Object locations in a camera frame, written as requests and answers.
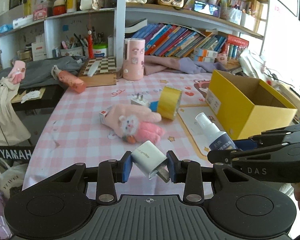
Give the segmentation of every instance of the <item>tape roll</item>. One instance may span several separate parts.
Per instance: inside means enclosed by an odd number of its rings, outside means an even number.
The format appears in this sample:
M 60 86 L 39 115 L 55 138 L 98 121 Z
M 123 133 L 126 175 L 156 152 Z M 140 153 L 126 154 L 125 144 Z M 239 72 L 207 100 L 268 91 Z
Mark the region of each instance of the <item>tape roll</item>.
M 165 86 L 160 95 L 157 113 L 162 117 L 174 120 L 180 106 L 182 91 Z

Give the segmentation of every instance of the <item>white power adapter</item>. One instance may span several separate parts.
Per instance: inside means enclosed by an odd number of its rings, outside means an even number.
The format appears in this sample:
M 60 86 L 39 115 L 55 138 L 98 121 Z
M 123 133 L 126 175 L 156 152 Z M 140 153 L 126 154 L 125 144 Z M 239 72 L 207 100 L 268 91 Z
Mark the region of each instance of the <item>white power adapter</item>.
M 150 141 L 135 149 L 132 161 L 149 178 L 158 175 L 165 183 L 169 182 L 169 172 L 165 169 L 167 157 Z
M 143 95 L 137 94 L 131 99 L 132 105 L 149 107 L 149 101 L 143 98 Z

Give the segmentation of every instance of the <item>orange bottle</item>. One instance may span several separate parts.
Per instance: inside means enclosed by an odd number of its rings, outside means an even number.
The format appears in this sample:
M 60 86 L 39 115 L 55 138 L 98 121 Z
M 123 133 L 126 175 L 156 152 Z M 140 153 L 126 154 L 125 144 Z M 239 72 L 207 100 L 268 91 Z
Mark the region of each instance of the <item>orange bottle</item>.
M 72 75 L 68 71 L 58 69 L 56 65 L 52 68 L 51 74 L 55 79 L 57 79 L 56 77 L 58 77 L 58 79 L 62 83 L 68 85 L 71 89 L 73 89 L 79 94 L 85 91 L 87 87 L 87 84 L 80 78 L 76 77 L 75 75 Z

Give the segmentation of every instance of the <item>red heart print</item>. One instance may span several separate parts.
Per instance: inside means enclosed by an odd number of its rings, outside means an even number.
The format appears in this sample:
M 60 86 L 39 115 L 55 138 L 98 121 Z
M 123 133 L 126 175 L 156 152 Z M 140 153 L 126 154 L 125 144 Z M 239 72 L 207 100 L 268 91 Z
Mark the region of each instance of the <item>red heart print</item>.
M 194 93 L 192 93 L 192 92 L 185 92 L 185 94 L 190 96 L 190 97 L 194 96 Z

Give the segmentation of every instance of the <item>cartoon bear print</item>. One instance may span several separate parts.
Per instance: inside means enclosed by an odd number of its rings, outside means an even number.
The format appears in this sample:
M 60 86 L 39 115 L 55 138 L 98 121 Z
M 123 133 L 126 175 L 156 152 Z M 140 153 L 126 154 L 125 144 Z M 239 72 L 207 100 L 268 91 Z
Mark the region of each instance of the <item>cartoon bear print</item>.
M 134 64 L 134 65 L 138 64 L 138 58 L 137 57 L 131 58 L 131 64 Z
M 137 54 L 138 54 L 138 51 L 139 51 L 139 49 L 138 49 L 138 48 L 133 48 L 133 49 L 132 49 L 132 52 L 133 52 L 135 55 L 137 55 Z
M 207 96 L 209 84 L 210 81 L 207 80 L 194 80 L 194 87 L 203 95 L 204 98 Z

